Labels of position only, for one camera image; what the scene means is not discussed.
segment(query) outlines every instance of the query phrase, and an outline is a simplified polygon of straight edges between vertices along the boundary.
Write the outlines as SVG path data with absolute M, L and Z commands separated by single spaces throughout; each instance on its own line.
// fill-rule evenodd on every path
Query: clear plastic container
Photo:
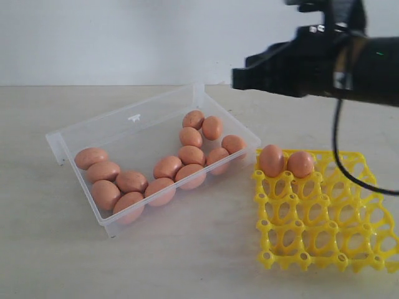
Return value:
M 143 173 L 149 181 L 153 179 L 153 168 L 164 156 L 177 155 L 181 148 L 179 131 L 183 117 L 190 111 L 199 109 L 205 116 L 218 116 L 224 125 L 223 135 L 216 141 L 204 139 L 203 151 L 208 154 L 212 148 L 221 146 L 221 140 L 228 134 L 242 137 L 247 147 L 234 153 L 203 170 L 184 178 L 174 185 L 145 198 L 125 210 L 112 215 L 111 212 L 101 211 L 90 194 L 91 184 L 85 179 L 85 171 L 80 170 L 75 162 L 75 155 L 84 148 L 100 147 L 105 149 L 110 160 L 119 164 L 122 170 L 136 170 Z M 176 188 L 176 195 L 172 201 L 186 197 L 191 191 L 184 191 L 179 187 L 188 181 L 206 173 L 205 182 L 197 189 L 206 192 L 207 186 L 216 178 L 228 177 L 231 173 L 256 162 L 256 149 L 261 140 L 235 119 L 223 107 L 217 104 L 204 90 L 203 84 L 194 84 L 178 88 L 172 92 L 163 93 L 142 102 L 100 115 L 98 117 L 68 126 L 61 130 L 46 134 L 47 141 L 60 165 L 67 160 L 71 163 L 75 174 L 82 185 L 94 214 L 100 225 L 104 226 L 109 237 L 115 237 L 127 227 L 121 221 L 126 215 L 134 213 L 143 205 L 156 213 L 163 207 L 148 206 L 164 193 Z M 238 157 L 246 153 L 244 159 Z M 209 173 L 222 164 L 230 163 L 228 171 L 220 176 Z

